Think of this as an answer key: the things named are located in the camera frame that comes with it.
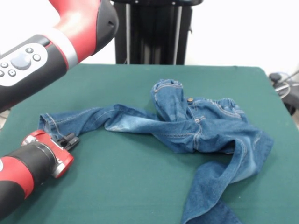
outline round button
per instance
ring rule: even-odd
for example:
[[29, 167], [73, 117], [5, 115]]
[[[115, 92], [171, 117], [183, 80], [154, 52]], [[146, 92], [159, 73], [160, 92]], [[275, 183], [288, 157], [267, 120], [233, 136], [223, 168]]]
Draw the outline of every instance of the round button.
[[12, 77], [14, 77], [17, 73], [15, 72], [15, 70], [11, 69], [8, 71], [8, 74]]
[[15, 58], [11, 59], [11, 64], [19, 70], [26, 70], [31, 65], [31, 59], [28, 55], [20, 53]]
[[32, 48], [26, 48], [26, 52], [27, 52], [28, 54], [31, 54], [31, 53], [33, 53], [33, 49], [32, 49]]
[[1, 67], [5, 69], [5, 68], [8, 67], [8, 64], [7, 64], [6, 62], [2, 62], [2, 63], [1, 63]]
[[39, 62], [41, 60], [41, 57], [37, 54], [33, 55], [33, 60]]

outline jeans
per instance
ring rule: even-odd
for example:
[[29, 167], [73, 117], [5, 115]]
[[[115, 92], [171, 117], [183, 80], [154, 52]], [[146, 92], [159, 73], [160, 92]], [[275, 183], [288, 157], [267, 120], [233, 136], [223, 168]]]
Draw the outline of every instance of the jeans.
[[41, 114], [39, 128], [59, 139], [104, 125], [113, 132], [150, 133], [175, 153], [232, 154], [228, 164], [210, 161], [194, 177], [183, 224], [241, 224], [220, 199], [225, 188], [257, 174], [273, 145], [267, 133], [251, 125], [229, 98], [187, 98], [183, 85], [160, 80], [151, 90], [158, 114], [116, 104], [75, 112]]

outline black stand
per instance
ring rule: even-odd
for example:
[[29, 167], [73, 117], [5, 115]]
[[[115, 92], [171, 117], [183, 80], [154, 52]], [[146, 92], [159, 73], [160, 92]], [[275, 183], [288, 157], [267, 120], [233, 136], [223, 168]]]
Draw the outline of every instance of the black stand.
[[180, 6], [179, 1], [170, 5], [134, 2], [123, 4], [115, 0], [114, 3], [120, 20], [115, 37], [116, 63], [184, 64], [191, 6]]

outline green cloth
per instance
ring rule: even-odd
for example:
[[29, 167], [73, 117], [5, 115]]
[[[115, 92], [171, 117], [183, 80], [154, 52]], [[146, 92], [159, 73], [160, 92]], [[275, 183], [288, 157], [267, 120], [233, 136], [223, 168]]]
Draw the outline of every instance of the green cloth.
[[[150, 89], [162, 78], [182, 82], [187, 97], [233, 98], [275, 140], [261, 173], [231, 184], [222, 199], [245, 224], [297, 224], [298, 130], [259, 68], [78, 65], [13, 108], [0, 153], [17, 149], [41, 113], [115, 103], [154, 112]], [[179, 224], [197, 167], [229, 159], [174, 154], [150, 135], [104, 128], [82, 135], [71, 153], [70, 170], [40, 186], [3, 224]]]

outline red robot arm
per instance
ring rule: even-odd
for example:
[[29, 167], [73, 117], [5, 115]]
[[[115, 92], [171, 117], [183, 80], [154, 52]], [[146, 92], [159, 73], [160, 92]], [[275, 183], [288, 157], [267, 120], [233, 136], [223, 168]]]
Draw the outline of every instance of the red robot arm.
[[58, 80], [115, 36], [109, 0], [50, 0], [60, 22], [0, 56], [0, 112]]

